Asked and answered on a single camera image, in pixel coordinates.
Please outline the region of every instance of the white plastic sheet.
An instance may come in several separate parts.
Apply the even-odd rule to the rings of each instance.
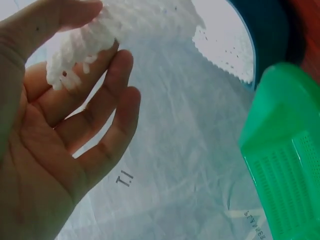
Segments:
[[[29,3],[2,0],[0,18]],[[271,240],[237,146],[253,96],[191,39],[150,37],[121,47],[134,56],[129,84],[142,95],[138,128],[120,163],[78,204],[57,240]],[[27,65],[45,59],[43,46]]]

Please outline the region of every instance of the green plastic container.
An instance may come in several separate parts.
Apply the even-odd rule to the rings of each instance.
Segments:
[[[269,67],[239,147],[274,240],[320,240],[320,88],[300,68]]]

